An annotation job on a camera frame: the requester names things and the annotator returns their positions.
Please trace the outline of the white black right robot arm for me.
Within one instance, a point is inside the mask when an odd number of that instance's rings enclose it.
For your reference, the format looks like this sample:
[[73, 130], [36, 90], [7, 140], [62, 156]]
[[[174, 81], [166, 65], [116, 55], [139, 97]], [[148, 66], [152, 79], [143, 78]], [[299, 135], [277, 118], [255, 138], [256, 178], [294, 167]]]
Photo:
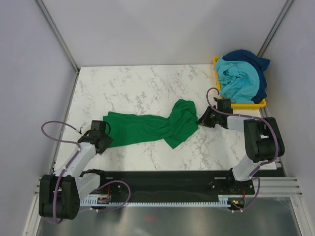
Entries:
[[224, 129], [244, 134], [246, 154], [239, 164], [230, 169], [229, 178], [225, 181], [230, 193], [238, 193], [243, 188], [243, 181], [250, 180], [260, 167], [284, 155], [284, 142], [274, 117], [229, 114], [208, 106], [197, 124], [209, 128], [218, 124]]

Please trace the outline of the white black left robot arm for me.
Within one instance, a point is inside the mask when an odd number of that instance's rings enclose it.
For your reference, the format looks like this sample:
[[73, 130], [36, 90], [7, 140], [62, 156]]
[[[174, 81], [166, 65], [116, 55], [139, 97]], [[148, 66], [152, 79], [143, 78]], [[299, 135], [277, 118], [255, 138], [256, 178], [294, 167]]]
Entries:
[[44, 175], [39, 186], [39, 215], [58, 220], [72, 220], [79, 212], [80, 202], [93, 190], [104, 193], [108, 181], [97, 174], [82, 174], [96, 155], [102, 155], [113, 139], [107, 134], [82, 136], [72, 156], [51, 175]]

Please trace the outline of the green t shirt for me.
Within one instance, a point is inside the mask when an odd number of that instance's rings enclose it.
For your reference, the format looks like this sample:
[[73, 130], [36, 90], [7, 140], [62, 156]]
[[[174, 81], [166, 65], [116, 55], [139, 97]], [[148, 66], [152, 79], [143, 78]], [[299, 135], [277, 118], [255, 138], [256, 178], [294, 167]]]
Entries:
[[110, 126], [106, 133], [113, 139], [111, 148], [165, 140], [175, 149], [198, 130], [195, 103], [183, 99], [175, 103], [167, 118], [108, 112], [103, 120]]

